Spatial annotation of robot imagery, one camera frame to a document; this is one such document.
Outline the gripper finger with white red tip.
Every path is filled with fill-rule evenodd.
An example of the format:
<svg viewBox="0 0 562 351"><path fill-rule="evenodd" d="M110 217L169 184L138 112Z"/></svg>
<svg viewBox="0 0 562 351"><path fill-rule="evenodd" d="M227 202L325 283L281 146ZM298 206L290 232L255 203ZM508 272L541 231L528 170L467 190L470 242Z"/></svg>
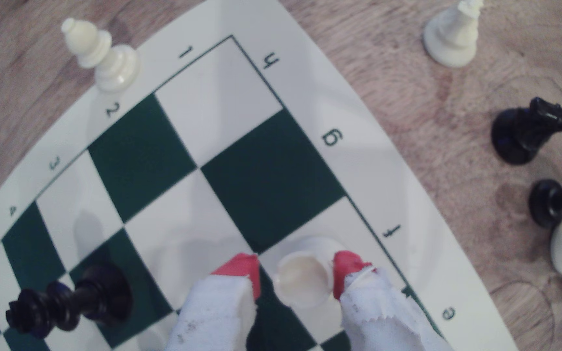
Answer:
<svg viewBox="0 0 562 351"><path fill-rule="evenodd" d="M453 350L386 270L357 253L333 256L333 296L352 350Z"/></svg>
<svg viewBox="0 0 562 351"><path fill-rule="evenodd" d="M165 350L246 350L261 296L256 254L238 253L194 283Z"/></svg>

